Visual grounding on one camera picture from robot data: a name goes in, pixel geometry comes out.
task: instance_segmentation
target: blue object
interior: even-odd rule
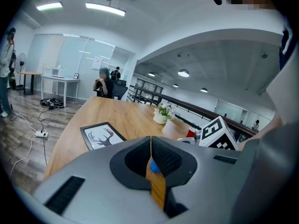
[[[154,173],[160,173],[160,170],[159,170],[157,164],[155,163],[155,161],[154,161],[153,159],[151,159],[149,168],[150,168]]]

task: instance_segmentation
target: white desk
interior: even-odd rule
[[[67,84],[70,82],[77,82],[77,88],[76,88],[76,99],[78,98],[78,89],[79,89],[79,79],[74,79],[70,77],[64,77],[64,78],[59,78],[59,77],[53,77],[53,76],[42,76],[42,99],[43,99],[43,80],[48,79],[48,80],[53,80],[53,81],[58,81],[64,83],[64,106],[66,107],[66,89],[67,89]]]

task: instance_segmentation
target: office chair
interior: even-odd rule
[[[97,90],[93,90],[93,91],[97,92],[97,97],[101,97],[100,91],[97,91]]]
[[[120,84],[120,85],[127,85],[127,81],[126,80],[117,80],[115,83]]]
[[[121,100],[122,96],[127,92],[128,88],[124,85],[114,83],[112,97],[117,97],[118,100]]]

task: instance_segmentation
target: paper on wall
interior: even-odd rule
[[[103,59],[97,56],[94,57],[92,69],[99,70],[102,65]]]

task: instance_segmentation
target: red cup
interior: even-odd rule
[[[192,127],[190,127],[189,128],[189,131],[188,131],[188,134],[187,134],[187,138],[193,138],[194,137],[194,133],[195,133],[195,128],[192,128]]]

